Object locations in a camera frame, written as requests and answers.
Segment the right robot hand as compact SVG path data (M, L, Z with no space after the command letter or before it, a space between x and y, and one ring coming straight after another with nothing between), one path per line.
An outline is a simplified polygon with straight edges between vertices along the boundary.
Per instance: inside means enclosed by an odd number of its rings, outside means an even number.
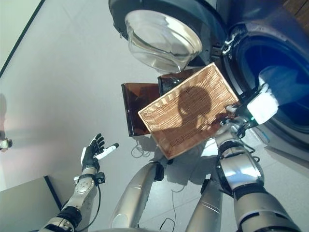
M279 103L269 84L263 83L258 91L240 105L228 105L226 110L242 119L249 128L264 124L278 111Z

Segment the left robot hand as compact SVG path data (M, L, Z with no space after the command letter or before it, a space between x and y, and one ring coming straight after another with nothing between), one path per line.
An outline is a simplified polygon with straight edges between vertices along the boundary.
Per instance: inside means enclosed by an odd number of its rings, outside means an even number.
M101 133L97 134L87 147L84 147L81 154L82 171L86 168L100 170L99 160L115 151L119 144L115 143L107 148L104 147L104 137Z

